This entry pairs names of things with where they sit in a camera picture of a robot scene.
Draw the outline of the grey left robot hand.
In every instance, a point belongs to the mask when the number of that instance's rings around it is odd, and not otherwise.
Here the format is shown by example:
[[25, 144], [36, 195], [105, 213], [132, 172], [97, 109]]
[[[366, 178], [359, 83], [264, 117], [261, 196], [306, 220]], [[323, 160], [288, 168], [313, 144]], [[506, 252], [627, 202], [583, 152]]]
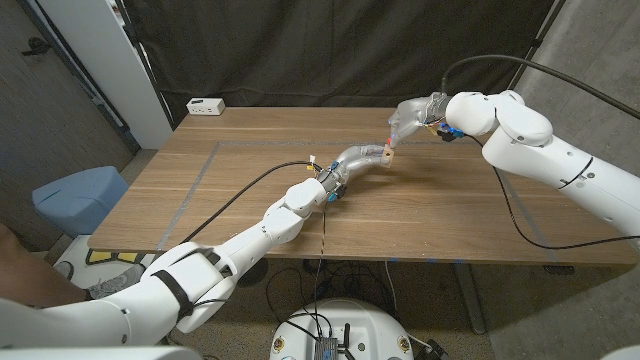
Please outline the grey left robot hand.
[[393, 155], [394, 150], [388, 145], [352, 146], [343, 151], [328, 168], [322, 170], [317, 180], [327, 193], [331, 193], [369, 167], [389, 167]]

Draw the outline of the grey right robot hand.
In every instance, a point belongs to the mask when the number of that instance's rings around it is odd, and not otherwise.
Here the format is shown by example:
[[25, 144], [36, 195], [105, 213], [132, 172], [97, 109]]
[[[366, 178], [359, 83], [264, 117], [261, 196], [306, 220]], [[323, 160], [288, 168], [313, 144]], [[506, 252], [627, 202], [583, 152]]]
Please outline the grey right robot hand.
[[443, 120], [450, 100], [451, 96], [434, 92], [429, 97], [419, 97], [399, 103], [388, 120], [391, 127], [389, 146], [395, 148], [420, 127]]

